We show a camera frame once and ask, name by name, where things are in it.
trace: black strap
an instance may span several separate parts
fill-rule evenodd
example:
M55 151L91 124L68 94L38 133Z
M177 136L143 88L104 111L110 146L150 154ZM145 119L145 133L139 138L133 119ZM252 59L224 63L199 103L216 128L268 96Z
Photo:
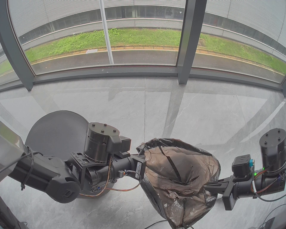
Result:
M170 164L171 164L173 170L175 171L175 173L176 173L176 175L177 175L177 178L178 178L179 182L182 182L182 179L181 179L181 176L180 176L180 174L179 174L179 171L177 170L177 168L176 168L174 162L172 161L172 159L171 159L169 156L166 156L166 155L164 154L164 152L163 152L161 146L159 146L159 149L161 150L162 154L163 154L165 157L167 157L168 161L170 162Z
M30 175L31 175L31 173L32 173L32 170L33 170L33 167L34 167L34 153L36 153L36 152L31 152L31 158L32 158L31 167L30 167L30 170L29 170L29 172L28 172L26 178L25 178L24 181L21 183L21 191L23 191L23 190L25 189L25 187L26 187L25 184L26 184L28 178L30 177Z

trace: asphalt road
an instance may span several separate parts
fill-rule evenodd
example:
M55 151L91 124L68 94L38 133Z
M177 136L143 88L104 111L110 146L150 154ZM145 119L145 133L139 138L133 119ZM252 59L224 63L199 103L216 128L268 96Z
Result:
M166 64L175 65L178 52L166 50L120 50L113 51L114 64ZM33 64L32 67L36 74L44 74L53 71L61 71L73 68L91 67L98 65L108 65L108 53L96 52L67 56L63 58L48 60ZM263 79L282 82L284 76L271 70L244 63L237 60L227 59L218 56L196 54L193 66L202 68L214 68L220 70L233 71L246 75L256 76ZM0 83L4 80L15 78L15 73L8 73L0 77Z

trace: building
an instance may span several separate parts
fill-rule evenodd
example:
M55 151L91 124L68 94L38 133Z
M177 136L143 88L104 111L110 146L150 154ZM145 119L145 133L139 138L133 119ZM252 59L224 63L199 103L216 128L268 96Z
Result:
M184 0L105 0L108 28L182 29ZM23 49L101 30L99 1L10 0ZM285 0L208 0L202 32L242 42L286 61Z

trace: garbage bag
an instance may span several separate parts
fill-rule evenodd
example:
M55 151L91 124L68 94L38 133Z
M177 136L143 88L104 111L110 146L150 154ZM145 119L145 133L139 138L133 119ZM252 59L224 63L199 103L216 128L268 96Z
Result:
M138 146L146 156L141 187L173 229L189 228L214 206L217 194L203 187L219 179L218 160L177 139L152 139Z

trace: barcode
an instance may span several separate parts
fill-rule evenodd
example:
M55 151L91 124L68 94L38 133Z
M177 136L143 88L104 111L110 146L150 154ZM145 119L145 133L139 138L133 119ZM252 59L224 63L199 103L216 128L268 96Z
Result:
M137 162L137 168L136 168L136 172L140 174L140 171L141 171L141 163L140 162ZM139 174L135 174L135 177L137 179L139 179Z

